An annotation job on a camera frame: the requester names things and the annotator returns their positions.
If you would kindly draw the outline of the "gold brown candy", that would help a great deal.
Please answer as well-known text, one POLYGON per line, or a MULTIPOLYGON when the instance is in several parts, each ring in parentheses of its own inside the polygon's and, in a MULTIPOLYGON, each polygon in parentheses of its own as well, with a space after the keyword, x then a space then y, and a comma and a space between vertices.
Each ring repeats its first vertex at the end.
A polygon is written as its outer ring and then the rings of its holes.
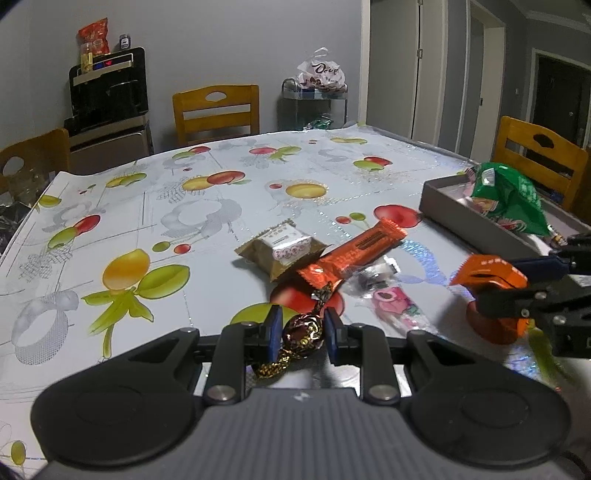
POLYGON ((281 333, 280 350, 276 360, 253 368, 256 376, 270 379, 279 376, 294 361, 303 360, 318 351, 324 344, 324 320, 322 311, 332 297, 332 282, 326 283, 312 294, 315 300, 310 312, 295 315, 287 321, 281 333))

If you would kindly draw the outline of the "green snack bag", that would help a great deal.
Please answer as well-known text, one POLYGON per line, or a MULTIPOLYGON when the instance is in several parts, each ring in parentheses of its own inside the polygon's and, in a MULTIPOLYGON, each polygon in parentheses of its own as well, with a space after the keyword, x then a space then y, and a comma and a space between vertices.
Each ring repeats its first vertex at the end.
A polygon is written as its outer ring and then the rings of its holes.
POLYGON ((481 164, 471 194, 481 214, 506 230, 547 237, 548 222, 528 177, 498 162, 481 164))

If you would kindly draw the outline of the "orange snack bar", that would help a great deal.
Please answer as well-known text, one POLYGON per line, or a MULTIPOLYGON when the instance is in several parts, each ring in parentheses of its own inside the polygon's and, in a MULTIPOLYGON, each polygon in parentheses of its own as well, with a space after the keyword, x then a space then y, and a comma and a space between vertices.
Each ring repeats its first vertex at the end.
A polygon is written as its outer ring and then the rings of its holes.
POLYGON ((315 289, 331 285, 335 290, 342 281, 388 253, 406 237, 407 231, 396 222, 380 219, 375 226, 300 268, 297 274, 315 289))

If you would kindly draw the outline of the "dark cylindrical snack pack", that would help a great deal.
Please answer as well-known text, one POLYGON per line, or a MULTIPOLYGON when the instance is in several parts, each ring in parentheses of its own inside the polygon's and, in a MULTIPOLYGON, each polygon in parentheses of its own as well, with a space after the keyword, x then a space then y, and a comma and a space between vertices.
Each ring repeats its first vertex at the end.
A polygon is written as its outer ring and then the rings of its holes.
POLYGON ((548 226, 549 235, 546 237, 546 243, 552 249, 560 249, 568 245, 568 240, 557 232, 551 225, 548 226))

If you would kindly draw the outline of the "pink clear candy packet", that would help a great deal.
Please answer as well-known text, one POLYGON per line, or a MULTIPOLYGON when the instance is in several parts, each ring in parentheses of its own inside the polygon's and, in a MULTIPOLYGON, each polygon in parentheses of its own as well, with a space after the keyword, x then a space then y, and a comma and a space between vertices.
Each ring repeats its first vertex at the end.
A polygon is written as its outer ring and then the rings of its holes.
POLYGON ((422 309, 403 290, 400 267, 389 255, 356 268, 341 286, 346 295, 358 298, 388 328, 406 336, 410 331, 438 332, 422 309))

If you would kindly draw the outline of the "wooden chair at right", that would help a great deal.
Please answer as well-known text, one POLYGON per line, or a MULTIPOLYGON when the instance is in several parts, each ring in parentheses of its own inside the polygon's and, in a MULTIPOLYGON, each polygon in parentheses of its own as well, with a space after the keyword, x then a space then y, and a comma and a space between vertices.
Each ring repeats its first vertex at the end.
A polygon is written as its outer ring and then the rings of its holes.
POLYGON ((492 161, 559 195, 567 212, 573 211, 590 166, 586 150, 546 127, 510 116, 500 119, 492 161))

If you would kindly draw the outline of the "wooden chair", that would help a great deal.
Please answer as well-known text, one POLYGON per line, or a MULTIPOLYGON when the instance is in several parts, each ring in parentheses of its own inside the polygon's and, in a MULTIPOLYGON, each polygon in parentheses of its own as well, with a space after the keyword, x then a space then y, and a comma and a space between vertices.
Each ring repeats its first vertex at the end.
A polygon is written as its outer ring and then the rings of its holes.
POLYGON ((179 146, 259 135, 259 86, 212 85, 172 96, 179 146))
POLYGON ((510 116, 500 119, 492 161, 559 195, 567 212, 573 211, 590 166, 586 150, 546 127, 510 116))
POLYGON ((64 128, 57 128, 7 146, 1 150, 1 169, 12 158, 22 159, 24 169, 37 168, 44 174, 69 172, 71 161, 68 132, 64 128))

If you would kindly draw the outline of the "brown pastry packet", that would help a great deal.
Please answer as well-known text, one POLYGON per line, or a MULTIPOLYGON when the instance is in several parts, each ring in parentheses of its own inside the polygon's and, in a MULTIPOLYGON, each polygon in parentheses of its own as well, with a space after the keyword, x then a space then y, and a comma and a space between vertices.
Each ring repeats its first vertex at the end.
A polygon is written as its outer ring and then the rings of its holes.
POLYGON ((317 261, 325 249, 324 242, 304 233, 293 220, 274 225, 235 249, 235 253, 266 273, 270 282, 281 282, 297 269, 317 261))

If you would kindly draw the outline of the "fruit pattern tablecloth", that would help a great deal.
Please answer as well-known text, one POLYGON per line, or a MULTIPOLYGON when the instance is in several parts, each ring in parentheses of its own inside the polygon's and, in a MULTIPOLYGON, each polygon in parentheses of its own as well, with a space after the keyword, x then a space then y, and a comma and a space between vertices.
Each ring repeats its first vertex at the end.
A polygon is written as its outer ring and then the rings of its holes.
POLYGON ((60 173, 1 257, 1 460, 44 466, 29 415, 51 383, 181 327, 216 334, 242 310, 311 299, 236 249, 291 220, 338 246, 383 214, 414 217, 459 156, 370 127, 263 134, 60 173))

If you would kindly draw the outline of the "wooden chair at back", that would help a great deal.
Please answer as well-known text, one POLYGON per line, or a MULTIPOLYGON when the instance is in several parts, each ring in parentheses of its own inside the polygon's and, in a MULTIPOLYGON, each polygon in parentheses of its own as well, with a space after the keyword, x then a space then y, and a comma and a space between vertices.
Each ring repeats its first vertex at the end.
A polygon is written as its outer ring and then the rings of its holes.
POLYGON ((179 146, 259 135, 259 86, 212 85, 172 96, 179 146))

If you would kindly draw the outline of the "metal shelf rack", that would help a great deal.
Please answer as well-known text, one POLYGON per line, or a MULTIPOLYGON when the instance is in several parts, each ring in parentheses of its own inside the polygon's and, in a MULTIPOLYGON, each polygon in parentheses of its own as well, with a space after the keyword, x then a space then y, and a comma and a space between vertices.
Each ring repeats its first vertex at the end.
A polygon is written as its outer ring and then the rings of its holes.
POLYGON ((304 88, 294 78, 283 80, 277 100, 280 131, 339 129, 348 121, 348 91, 304 88))

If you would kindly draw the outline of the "wooden chair at left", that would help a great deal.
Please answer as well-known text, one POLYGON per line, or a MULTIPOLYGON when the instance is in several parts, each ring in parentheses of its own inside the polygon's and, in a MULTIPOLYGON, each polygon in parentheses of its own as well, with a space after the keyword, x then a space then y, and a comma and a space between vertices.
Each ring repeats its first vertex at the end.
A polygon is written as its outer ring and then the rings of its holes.
POLYGON ((44 174, 69 172, 71 161, 68 132, 64 128, 57 128, 7 146, 1 150, 1 169, 12 158, 22 159, 24 169, 37 168, 44 174))

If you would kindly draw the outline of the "white plastic bag on rack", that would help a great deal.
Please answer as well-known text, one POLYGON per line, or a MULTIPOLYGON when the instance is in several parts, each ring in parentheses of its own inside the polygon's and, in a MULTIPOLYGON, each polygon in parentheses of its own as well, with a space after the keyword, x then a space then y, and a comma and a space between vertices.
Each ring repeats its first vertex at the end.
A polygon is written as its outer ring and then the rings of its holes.
POLYGON ((332 61, 328 48, 315 50, 310 58, 297 66, 297 84, 301 89, 342 92, 348 89, 341 65, 332 61))

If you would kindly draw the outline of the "black water dispenser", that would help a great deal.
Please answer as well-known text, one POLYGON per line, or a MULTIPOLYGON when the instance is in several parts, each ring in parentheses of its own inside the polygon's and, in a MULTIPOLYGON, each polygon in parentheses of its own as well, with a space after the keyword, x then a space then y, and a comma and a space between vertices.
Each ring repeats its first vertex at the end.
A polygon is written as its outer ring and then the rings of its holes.
POLYGON ((72 67, 69 94, 71 173, 94 174, 153 153, 142 47, 104 55, 87 73, 72 67))

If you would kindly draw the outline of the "red snack bag on dispenser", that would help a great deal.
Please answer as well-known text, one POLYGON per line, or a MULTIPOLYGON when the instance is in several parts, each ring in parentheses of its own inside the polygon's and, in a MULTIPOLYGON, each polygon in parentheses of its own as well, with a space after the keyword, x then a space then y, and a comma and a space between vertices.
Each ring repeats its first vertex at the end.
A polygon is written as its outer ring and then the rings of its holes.
POLYGON ((108 19, 103 18, 82 27, 77 36, 82 44, 89 43, 94 56, 103 56, 110 53, 108 43, 108 19))

